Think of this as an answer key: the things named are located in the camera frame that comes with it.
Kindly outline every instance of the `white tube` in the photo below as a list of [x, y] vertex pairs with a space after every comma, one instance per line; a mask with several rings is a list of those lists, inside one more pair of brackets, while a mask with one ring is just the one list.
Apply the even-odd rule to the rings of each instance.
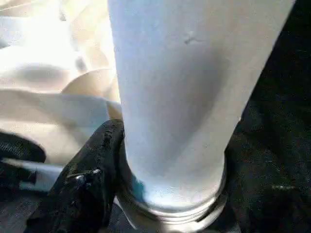
[[218, 196], [224, 150], [293, 0], [110, 0], [136, 201], [190, 213]]

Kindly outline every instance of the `black cloth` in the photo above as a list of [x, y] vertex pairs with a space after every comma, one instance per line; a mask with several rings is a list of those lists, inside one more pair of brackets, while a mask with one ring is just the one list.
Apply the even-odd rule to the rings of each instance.
[[311, 1], [298, 0], [226, 150], [244, 232], [311, 232]]

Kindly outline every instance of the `gloved hand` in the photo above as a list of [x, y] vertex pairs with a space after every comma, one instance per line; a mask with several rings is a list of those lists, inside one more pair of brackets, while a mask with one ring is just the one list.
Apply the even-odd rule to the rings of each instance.
[[109, 224], [123, 131], [120, 120], [97, 129], [30, 216], [26, 233], [96, 233]]

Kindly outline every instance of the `black fabric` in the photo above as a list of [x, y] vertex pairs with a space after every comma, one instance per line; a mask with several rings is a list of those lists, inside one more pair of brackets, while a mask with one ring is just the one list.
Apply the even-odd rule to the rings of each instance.
[[3, 158], [44, 162], [46, 155], [37, 144], [14, 134], [0, 132], [0, 186], [18, 188], [21, 181], [35, 183], [36, 172], [3, 163]]
[[226, 150], [244, 232], [311, 232], [311, 1], [298, 0]]
[[37, 144], [14, 134], [0, 132], [0, 159], [11, 158], [43, 163], [44, 150]]

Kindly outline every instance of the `white fabric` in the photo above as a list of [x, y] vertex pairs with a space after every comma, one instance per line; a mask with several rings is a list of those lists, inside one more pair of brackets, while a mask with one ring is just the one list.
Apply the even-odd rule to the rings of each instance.
[[105, 2], [2, 0], [0, 27], [0, 130], [64, 165], [100, 124], [121, 118]]

